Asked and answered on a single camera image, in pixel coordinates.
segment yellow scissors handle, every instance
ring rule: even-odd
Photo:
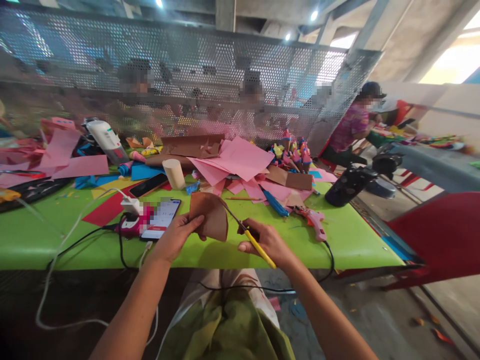
[[[248,238],[248,240],[250,240],[250,242],[253,244],[253,247],[255,248],[255,250],[258,251],[258,253],[259,253],[260,256],[263,258],[263,260],[265,260],[266,263],[267,263],[272,269],[276,269],[276,268],[277,268],[277,265],[275,265],[275,263],[272,261],[272,259],[270,258],[270,256],[267,255],[267,253],[265,252],[265,250],[262,249],[262,247],[259,245],[259,243],[257,242],[257,240],[255,240],[255,238],[252,236],[252,234],[250,233],[250,231],[245,230],[245,235],[246,235],[246,237]]]

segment cap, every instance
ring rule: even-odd
[[[387,96],[382,92],[380,84],[375,81],[368,81],[361,87],[360,93],[364,96],[370,95],[374,99],[383,99]]]

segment pink shirt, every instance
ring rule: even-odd
[[[354,143],[353,134],[364,132],[368,126],[369,112],[361,105],[353,103],[331,134],[329,145],[337,153],[344,152]]]

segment paper roll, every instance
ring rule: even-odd
[[[181,190],[185,187],[184,173],[180,161],[176,159],[164,160],[162,163],[168,182],[173,190]]]

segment gray table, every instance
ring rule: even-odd
[[[449,193],[480,191],[480,170],[469,165],[479,159],[458,151],[392,143],[389,153],[403,154],[402,168]]]

